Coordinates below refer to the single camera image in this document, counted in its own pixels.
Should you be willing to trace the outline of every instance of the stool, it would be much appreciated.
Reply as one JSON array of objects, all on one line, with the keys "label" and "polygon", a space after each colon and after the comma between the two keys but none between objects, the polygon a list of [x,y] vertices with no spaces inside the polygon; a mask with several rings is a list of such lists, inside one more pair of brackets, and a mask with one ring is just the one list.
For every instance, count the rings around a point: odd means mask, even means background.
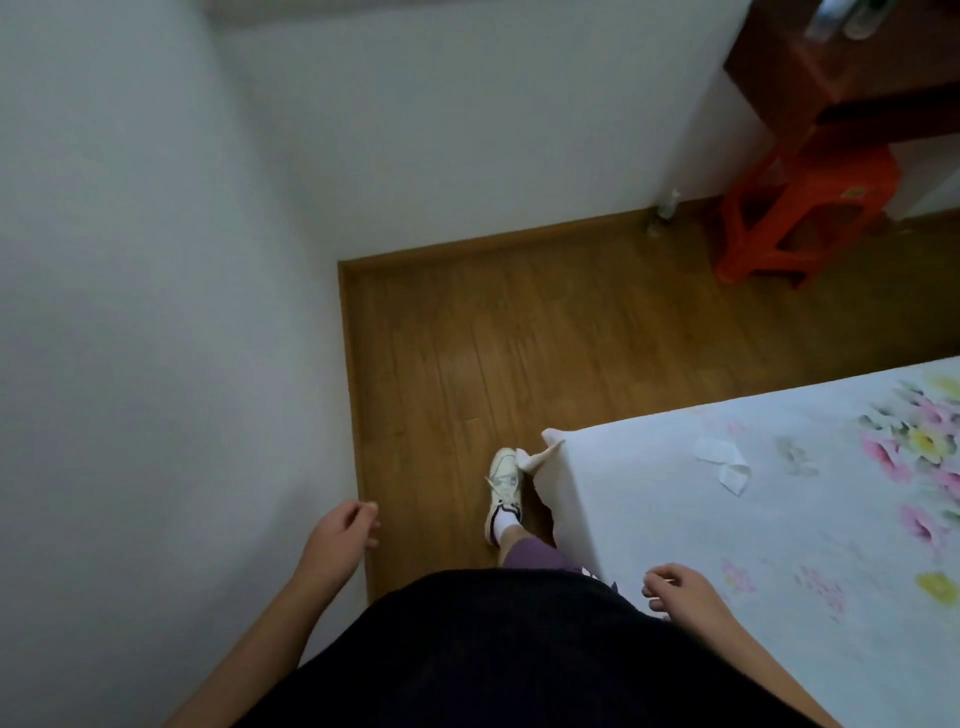
[{"label": "stool", "polygon": [[[763,183],[764,177],[777,171],[780,180]],[[886,146],[827,157],[791,157],[775,149],[720,206],[727,250],[714,267],[714,275],[724,283],[737,283],[753,271],[790,271],[809,280],[831,255],[860,237],[882,213],[899,181],[900,169]],[[770,208],[748,227],[744,204],[771,198]],[[860,207],[860,212],[838,225],[824,207],[837,205]],[[807,217],[814,224],[815,244],[785,247],[790,233]]]}]

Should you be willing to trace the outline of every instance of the white bedsheet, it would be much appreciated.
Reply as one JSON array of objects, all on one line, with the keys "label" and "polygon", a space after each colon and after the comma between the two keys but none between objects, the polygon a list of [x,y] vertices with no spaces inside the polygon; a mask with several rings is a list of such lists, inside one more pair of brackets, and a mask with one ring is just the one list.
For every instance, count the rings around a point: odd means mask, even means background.
[{"label": "white bedsheet", "polygon": [[[960,357],[547,430],[534,482],[558,547],[637,608],[648,568],[685,563],[847,728],[957,726],[957,423]],[[737,446],[742,495],[700,437]]]}]

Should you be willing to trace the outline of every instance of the white sneaker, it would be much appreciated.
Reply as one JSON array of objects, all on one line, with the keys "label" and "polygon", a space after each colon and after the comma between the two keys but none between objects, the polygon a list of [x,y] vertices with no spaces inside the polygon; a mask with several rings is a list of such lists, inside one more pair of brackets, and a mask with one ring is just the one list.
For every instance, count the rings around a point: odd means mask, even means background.
[{"label": "white sneaker", "polygon": [[501,448],[493,456],[490,463],[490,474],[487,476],[490,483],[490,513],[487,514],[487,524],[484,535],[487,543],[496,546],[493,538],[493,518],[498,510],[510,511],[519,521],[523,516],[523,507],[520,505],[520,468],[516,466],[516,450]]}]

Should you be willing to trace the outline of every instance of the wooden floor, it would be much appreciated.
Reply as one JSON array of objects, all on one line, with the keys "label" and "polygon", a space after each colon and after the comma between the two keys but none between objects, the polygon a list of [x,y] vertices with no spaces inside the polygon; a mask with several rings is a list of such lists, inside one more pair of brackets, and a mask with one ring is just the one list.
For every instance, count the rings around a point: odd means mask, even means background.
[{"label": "wooden floor", "polygon": [[[659,239],[613,225],[345,275],[358,475],[383,521],[372,597],[492,566],[489,461],[503,446],[541,449],[545,427],[960,353],[960,224],[861,241],[799,291],[718,284],[702,228],[676,225]],[[528,527],[546,536],[537,505]]]}]

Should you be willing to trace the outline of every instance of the hand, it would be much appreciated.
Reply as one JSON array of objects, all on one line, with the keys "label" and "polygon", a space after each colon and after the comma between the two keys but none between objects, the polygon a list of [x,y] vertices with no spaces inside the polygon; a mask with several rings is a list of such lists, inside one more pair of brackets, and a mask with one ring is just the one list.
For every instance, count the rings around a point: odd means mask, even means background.
[{"label": "hand", "polygon": [[332,598],[353,576],[364,552],[380,543],[371,533],[380,527],[376,503],[347,500],[314,527],[292,581]]},{"label": "hand", "polygon": [[670,620],[714,648],[744,632],[724,600],[698,571],[681,564],[654,567],[643,577],[643,595],[650,609],[666,612]]}]

